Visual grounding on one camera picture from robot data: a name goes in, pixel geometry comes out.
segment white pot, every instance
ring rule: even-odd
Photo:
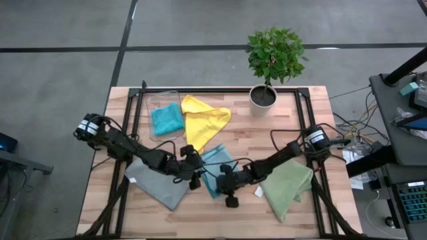
[[[252,91],[255,88],[257,88],[257,87],[265,87],[265,86],[266,86],[265,84],[255,85],[254,87],[252,87],[251,91],[249,92],[250,111],[251,111],[251,114],[254,117],[263,117],[263,116],[265,116],[266,113],[268,112],[268,110],[270,110],[274,106],[274,104],[276,104],[276,102],[278,101],[278,93],[276,92],[276,90],[274,90],[274,88],[272,86],[268,85],[267,87],[269,89],[271,89],[273,91],[274,95],[276,96],[276,99],[274,100],[274,103],[272,103],[270,106],[260,106],[260,105],[258,105],[256,103],[254,103],[254,101],[251,98]]]

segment gray towel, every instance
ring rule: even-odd
[[[125,175],[131,183],[135,183],[172,211],[176,209],[189,188],[188,181],[175,184],[172,182],[174,176],[166,176],[149,169],[140,158],[127,167]]]

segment concrete floor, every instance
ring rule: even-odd
[[[130,0],[1,0],[0,48],[119,46],[130,5]],[[140,0],[133,20],[129,46],[245,44],[248,34],[272,25],[292,27],[310,44],[427,40],[427,18],[416,0]],[[356,48],[307,50],[310,62],[289,85],[326,85],[330,96],[345,93],[367,86],[369,76],[392,71],[420,50]],[[72,132],[85,113],[103,112],[116,59],[116,52],[0,53],[0,132],[19,140],[23,157],[55,166],[50,176],[34,174],[16,239],[74,235],[93,151]],[[126,53],[117,85],[140,85],[143,79],[153,86],[261,82],[248,70],[243,51]],[[358,119],[368,92],[335,98],[332,109]],[[379,112],[370,124],[386,132]],[[354,196],[364,233],[387,237],[366,221],[375,192],[354,191]],[[384,201],[369,212],[375,226],[404,236],[403,230],[385,227],[382,218],[389,214]]]

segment keyboard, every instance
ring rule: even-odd
[[[396,184],[408,223],[427,222],[427,181]]]

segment yellow cloth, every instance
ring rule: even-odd
[[[214,137],[232,118],[232,112],[224,107],[216,108],[187,96],[181,103],[185,114],[185,135],[187,144],[203,153],[203,146]]]

